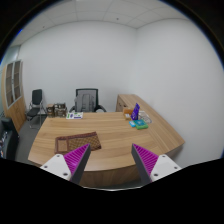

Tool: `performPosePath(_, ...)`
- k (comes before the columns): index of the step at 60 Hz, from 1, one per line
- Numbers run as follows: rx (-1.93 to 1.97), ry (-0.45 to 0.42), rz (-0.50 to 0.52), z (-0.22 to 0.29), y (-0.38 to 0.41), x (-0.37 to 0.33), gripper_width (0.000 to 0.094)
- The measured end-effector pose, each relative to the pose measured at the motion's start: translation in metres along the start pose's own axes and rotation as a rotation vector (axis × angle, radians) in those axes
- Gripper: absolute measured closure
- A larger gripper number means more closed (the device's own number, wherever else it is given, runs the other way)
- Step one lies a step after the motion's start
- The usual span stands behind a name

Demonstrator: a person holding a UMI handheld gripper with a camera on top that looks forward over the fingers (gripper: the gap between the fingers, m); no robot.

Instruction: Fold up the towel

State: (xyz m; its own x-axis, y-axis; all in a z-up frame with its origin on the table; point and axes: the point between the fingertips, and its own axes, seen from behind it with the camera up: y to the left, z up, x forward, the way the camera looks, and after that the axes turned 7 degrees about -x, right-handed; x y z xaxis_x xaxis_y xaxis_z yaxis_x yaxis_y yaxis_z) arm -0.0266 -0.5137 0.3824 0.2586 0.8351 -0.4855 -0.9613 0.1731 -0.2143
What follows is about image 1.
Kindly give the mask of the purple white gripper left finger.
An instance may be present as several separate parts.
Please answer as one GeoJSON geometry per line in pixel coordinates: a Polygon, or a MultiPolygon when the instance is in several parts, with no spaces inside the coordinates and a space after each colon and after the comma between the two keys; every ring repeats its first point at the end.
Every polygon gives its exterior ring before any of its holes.
{"type": "Polygon", "coordinates": [[[62,155],[56,154],[41,169],[65,180],[79,184],[91,153],[89,144],[62,155]]]}

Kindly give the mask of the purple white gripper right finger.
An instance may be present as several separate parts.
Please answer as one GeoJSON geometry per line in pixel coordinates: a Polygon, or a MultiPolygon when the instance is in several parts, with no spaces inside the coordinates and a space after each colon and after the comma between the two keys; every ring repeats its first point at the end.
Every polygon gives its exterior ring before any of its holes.
{"type": "Polygon", "coordinates": [[[167,155],[158,156],[136,144],[132,145],[131,153],[143,184],[149,184],[181,169],[167,155]]]}

